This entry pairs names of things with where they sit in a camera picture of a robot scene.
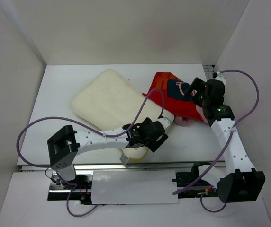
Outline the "red printed pillowcase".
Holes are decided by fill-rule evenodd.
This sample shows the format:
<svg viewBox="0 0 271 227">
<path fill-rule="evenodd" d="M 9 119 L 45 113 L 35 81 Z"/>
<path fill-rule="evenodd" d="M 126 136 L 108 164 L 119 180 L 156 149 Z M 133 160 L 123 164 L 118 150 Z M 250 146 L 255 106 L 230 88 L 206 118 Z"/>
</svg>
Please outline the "red printed pillowcase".
<svg viewBox="0 0 271 227">
<path fill-rule="evenodd" d="M 191 100 L 196 92 L 193 91 L 190 95 L 184 96 L 189 87 L 189 83 L 180 80 L 170 72 L 157 72 L 149 90 L 154 88 L 162 90 L 165 98 L 164 108 L 175 116 L 174 122 L 177 125 L 189 126 L 195 121 L 207 124 L 202 108 Z"/>
</svg>

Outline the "cream memory foam pillow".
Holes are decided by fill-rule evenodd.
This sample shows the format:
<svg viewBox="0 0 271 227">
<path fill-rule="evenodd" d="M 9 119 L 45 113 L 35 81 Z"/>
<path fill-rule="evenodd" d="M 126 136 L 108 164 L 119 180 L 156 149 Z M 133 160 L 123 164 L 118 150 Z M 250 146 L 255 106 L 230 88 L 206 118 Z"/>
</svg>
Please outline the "cream memory foam pillow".
<svg viewBox="0 0 271 227">
<path fill-rule="evenodd" d="M 151 100 L 134 90 L 112 69 L 102 72 L 71 103 L 72 111 L 100 130 L 112 130 L 145 118 L 156 121 L 162 115 L 173 122 L 174 115 L 162 110 Z"/>
</svg>

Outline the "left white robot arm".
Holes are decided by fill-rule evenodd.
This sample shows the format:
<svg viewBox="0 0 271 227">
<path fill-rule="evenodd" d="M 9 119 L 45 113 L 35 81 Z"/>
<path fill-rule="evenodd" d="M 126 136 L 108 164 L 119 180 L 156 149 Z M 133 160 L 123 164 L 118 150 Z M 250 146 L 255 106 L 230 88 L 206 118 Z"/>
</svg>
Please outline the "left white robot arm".
<svg viewBox="0 0 271 227">
<path fill-rule="evenodd" d="M 77 155 L 107 148 L 147 147 L 155 152 L 168 139 L 166 129 L 170 124 L 165 117 L 154 122 L 145 118 L 142 123 L 98 132 L 77 132 L 72 125 L 66 125 L 47 140 L 51 169 L 61 176 L 61 184 L 71 189 L 77 184 L 73 166 Z"/>
</svg>

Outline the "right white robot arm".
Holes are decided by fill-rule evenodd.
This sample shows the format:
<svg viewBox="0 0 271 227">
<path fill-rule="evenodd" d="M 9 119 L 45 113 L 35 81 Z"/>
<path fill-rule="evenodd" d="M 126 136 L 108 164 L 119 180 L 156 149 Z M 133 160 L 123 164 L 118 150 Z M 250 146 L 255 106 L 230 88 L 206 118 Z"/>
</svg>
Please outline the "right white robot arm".
<svg viewBox="0 0 271 227">
<path fill-rule="evenodd" d="M 265 183 L 265 175 L 255 169 L 243 147 L 233 111 L 224 104 L 224 83 L 216 79 L 203 81 L 195 78 L 185 95 L 192 92 L 195 93 L 192 101 L 202 108 L 218 138 L 226 164 L 225 172 L 212 165 L 198 166 L 190 175 L 192 183 L 202 185 L 208 182 L 216 188 L 223 203 L 255 201 Z"/>
</svg>

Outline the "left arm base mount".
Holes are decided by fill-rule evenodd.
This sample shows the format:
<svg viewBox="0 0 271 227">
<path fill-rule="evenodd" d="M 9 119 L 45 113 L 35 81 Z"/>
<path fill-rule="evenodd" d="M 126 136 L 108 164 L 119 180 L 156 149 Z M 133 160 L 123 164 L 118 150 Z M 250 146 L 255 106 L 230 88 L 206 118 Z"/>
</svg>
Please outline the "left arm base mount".
<svg viewBox="0 0 271 227">
<path fill-rule="evenodd" d="M 62 181 L 55 171 L 45 170 L 49 179 L 48 201 L 79 201 L 82 205 L 91 205 L 93 171 L 77 171 L 76 178 L 69 183 Z"/>
</svg>

